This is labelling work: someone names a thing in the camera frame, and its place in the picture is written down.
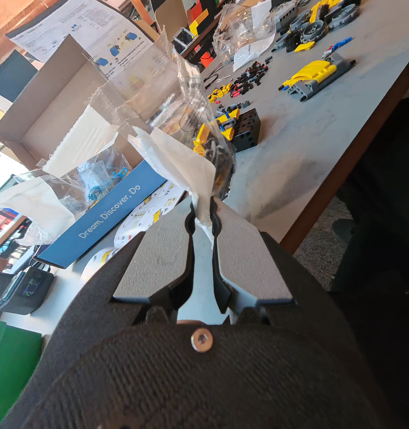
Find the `instruction sheet on board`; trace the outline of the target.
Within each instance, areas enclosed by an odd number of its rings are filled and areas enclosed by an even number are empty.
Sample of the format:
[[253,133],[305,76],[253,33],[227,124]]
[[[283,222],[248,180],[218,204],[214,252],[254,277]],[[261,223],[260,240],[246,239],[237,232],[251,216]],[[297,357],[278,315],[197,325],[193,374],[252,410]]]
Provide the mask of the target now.
[[154,43],[134,22],[96,0],[57,1],[6,36],[42,63],[71,36],[108,80],[136,62]]

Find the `clear bag of yellow blue parts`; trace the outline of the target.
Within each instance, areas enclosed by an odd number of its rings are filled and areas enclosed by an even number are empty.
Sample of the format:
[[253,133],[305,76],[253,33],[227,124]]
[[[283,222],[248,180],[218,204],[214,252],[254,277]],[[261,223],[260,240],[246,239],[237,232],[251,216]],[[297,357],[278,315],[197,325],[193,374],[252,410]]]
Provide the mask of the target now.
[[162,177],[192,196],[195,223],[213,243],[211,198],[223,200],[235,168],[199,69],[183,59],[165,28],[139,58],[99,87],[89,105]]

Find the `pile of black red pins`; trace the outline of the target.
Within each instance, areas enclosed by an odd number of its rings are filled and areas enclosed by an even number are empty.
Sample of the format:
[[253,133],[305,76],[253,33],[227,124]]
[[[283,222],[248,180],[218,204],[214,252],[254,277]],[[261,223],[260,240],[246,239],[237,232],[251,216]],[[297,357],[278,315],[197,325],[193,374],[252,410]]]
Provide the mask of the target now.
[[272,57],[265,59],[264,63],[255,61],[250,67],[248,67],[239,78],[234,81],[233,86],[230,87],[229,96],[231,98],[239,95],[244,95],[249,90],[254,88],[254,85],[260,85],[261,79],[268,71],[268,63]]

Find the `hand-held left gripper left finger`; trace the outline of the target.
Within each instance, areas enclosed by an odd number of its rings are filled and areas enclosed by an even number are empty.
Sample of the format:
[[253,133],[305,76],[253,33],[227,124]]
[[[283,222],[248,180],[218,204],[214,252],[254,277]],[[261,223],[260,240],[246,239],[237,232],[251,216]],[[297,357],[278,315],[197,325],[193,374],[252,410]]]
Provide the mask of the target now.
[[177,311],[193,288],[195,213],[189,196],[151,225],[113,298]]

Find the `person's black trousers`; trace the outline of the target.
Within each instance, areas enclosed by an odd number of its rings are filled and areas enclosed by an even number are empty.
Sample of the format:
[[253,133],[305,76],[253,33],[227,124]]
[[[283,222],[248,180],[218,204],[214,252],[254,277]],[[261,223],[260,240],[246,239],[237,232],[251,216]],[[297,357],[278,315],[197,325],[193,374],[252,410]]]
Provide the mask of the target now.
[[331,295],[391,414],[409,428],[409,98],[402,99],[340,190],[355,226]]

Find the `instruction booklet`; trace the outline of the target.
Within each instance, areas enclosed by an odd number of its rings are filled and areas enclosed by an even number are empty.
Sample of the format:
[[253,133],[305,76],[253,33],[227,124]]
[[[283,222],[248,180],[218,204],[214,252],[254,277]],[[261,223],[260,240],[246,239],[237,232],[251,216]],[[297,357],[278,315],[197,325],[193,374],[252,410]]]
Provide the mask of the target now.
[[89,281],[122,247],[170,212],[185,195],[188,195],[188,192],[171,181],[166,181],[154,190],[122,222],[75,262],[73,270],[81,274],[80,281]]

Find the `pile of wheels and beams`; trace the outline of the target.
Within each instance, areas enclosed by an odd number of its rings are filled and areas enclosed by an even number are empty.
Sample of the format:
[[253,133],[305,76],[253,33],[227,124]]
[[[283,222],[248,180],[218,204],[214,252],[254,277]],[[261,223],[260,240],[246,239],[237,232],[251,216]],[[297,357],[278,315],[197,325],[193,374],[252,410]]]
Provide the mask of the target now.
[[[298,1],[298,7],[306,1]],[[299,13],[296,19],[275,40],[272,52],[285,49],[292,52],[302,43],[320,41],[329,31],[343,27],[355,20],[360,13],[361,1],[318,1],[308,10]]]

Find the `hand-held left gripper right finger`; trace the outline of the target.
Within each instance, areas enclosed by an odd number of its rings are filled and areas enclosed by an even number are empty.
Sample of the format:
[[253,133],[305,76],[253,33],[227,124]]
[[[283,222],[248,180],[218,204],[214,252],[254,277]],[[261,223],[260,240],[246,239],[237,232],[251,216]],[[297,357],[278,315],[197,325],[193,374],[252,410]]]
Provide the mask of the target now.
[[213,290],[218,308],[235,324],[245,308],[294,302],[261,233],[217,197],[211,198]]

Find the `black battery box yellow assembly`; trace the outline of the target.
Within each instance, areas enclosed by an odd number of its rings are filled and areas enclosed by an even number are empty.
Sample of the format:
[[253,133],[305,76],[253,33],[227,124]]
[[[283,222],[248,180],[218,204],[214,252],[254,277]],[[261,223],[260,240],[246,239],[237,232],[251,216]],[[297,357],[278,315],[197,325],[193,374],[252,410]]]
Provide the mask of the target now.
[[244,113],[236,109],[219,116],[216,120],[222,135],[237,153],[257,146],[261,121],[255,108]]

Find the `small black device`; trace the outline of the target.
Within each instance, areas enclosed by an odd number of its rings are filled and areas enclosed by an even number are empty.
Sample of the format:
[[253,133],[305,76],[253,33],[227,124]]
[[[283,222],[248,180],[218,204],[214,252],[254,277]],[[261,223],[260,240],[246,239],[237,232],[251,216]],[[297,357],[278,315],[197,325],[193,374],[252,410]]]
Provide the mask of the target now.
[[27,315],[38,309],[54,280],[54,275],[29,266],[17,274],[0,272],[0,313]]

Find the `clear bag of cyan parts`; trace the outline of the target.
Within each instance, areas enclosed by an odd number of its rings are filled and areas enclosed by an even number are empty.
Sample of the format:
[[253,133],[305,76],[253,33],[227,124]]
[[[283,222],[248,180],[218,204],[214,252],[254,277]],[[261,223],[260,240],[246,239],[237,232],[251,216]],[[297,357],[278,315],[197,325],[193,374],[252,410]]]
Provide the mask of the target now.
[[52,244],[131,171],[113,144],[61,178],[42,168],[15,176],[16,185],[0,192],[0,208],[31,221],[19,244]]

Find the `yellow grey brick assembly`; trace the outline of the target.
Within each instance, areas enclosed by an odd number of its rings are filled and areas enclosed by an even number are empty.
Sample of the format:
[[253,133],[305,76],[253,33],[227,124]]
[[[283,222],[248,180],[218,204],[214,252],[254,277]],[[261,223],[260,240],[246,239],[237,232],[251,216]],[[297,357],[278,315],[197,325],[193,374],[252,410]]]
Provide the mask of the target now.
[[324,60],[312,61],[301,68],[278,90],[288,94],[297,93],[300,96],[300,102],[304,102],[340,78],[355,64],[355,59],[346,59],[334,52]]

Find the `grey motor block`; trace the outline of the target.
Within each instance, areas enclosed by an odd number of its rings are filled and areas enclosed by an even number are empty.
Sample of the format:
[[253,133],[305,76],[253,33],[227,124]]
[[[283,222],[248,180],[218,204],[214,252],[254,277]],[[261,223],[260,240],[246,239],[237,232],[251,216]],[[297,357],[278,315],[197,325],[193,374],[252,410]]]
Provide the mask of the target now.
[[277,6],[274,10],[276,32],[282,34],[298,16],[298,1],[291,0]]

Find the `blue cardboard kit box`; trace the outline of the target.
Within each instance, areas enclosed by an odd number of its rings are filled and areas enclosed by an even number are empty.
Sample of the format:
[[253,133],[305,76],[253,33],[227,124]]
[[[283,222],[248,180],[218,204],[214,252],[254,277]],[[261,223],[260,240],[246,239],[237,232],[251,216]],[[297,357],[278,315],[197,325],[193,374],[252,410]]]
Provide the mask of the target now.
[[28,169],[48,159],[89,103],[110,122],[120,125],[116,146],[131,167],[143,161],[127,141],[128,127],[143,123],[132,111],[122,113],[127,101],[72,36],[26,85],[0,120],[0,142]]

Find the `green plastic bin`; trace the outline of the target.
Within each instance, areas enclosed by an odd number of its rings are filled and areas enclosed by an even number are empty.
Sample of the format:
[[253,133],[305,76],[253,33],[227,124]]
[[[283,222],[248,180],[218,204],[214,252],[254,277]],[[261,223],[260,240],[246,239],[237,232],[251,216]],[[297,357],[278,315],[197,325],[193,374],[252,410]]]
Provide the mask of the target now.
[[42,335],[0,321],[0,423],[18,400],[41,357]]

